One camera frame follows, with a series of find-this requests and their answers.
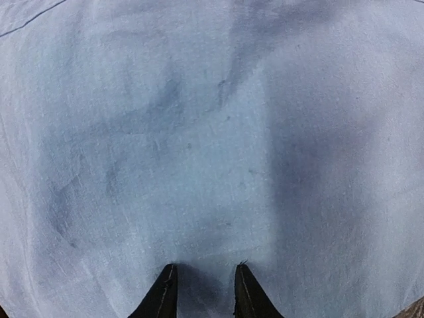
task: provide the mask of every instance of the light blue cloth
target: light blue cloth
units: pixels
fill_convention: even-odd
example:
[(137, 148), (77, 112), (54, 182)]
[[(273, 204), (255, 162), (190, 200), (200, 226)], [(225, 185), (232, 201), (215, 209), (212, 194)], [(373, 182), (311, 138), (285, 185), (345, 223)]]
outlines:
[(287, 318), (424, 295), (424, 4), (0, 4), (0, 303), (232, 317), (248, 260)]

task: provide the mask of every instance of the black pointed object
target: black pointed object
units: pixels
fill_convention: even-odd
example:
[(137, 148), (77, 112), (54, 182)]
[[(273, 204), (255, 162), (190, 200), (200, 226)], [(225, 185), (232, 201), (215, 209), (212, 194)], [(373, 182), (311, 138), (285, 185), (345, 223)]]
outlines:
[(178, 271), (175, 264), (164, 267), (140, 305), (128, 318), (176, 318)]
[(284, 318), (244, 263), (236, 268), (235, 295), (236, 318)]

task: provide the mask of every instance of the blue fabric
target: blue fabric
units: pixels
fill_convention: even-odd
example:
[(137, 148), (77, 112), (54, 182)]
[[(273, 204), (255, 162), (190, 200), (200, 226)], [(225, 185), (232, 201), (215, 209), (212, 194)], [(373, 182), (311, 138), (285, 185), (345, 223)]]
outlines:
[(0, 303), (126, 317), (180, 265), (232, 317), (248, 260), (282, 315), (424, 294), (424, 5), (0, 4)]

